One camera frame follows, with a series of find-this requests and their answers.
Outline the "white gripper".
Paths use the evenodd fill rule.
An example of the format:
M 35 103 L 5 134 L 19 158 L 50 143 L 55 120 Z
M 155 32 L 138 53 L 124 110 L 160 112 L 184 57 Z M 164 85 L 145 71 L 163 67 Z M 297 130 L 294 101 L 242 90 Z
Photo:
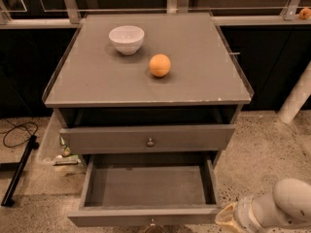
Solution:
M 259 199 L 253 195 L 232 202 L 215 217 L 215 223 L 230 233 L 259 233 L 262 227 L 258 220 Z

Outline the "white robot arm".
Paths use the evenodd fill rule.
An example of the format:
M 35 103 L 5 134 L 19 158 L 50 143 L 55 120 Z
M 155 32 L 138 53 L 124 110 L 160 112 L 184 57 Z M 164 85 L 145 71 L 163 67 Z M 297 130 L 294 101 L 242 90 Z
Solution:
M 311 61 L 278 113 L 290 123 L 311 95 Z M 224 207 L 215 218 L 230 233 L 266 233 L 268 229 L 304 228 L 311 225 L 311 185 L 297 179 L 282 179 L 272 191 L 249 195 Z

